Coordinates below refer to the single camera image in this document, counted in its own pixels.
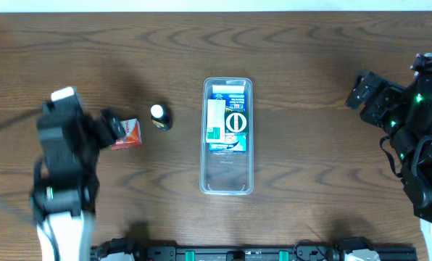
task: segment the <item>wood grain surface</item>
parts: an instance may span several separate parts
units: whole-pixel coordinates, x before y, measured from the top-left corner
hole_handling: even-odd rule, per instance
[[[77,86],[86,110],[137,115],[144,145],[101,153],[94,243],[295,244],[366,236],[427,253],[378,147],[344,106],[358,70],[408,84],[432,12],[0,14],[0,260],[40,260],[28,194],[34,109]],[[199,190],[203,82],[254,82],[254,192]],[[173,129],[149,108],[165,101]]]

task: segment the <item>bottle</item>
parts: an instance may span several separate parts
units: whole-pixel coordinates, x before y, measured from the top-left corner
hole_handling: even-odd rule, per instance
[[[169,110],[163,104],[155,104],[150,109],[151,121],[157,128],[168,131],[173,126]]]

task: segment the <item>orange and white box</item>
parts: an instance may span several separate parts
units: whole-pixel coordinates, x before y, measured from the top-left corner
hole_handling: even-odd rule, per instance
[[[141,124],[137,119],[123,120],[121,125],[126,131],[126,136],[119,138],[112,145],[112,150],[127,149],[142,145]]]

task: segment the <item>white wall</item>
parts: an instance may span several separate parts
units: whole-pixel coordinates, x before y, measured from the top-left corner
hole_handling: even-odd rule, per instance
[[[432,0],[0,0],[0,12],[432,11]]]

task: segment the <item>green light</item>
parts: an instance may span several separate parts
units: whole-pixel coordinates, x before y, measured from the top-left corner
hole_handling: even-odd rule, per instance
[[[422,97],[422,95],[418,94],[416,96],[416,102],[419,103],[420,101],[424,100],[424,98]]]

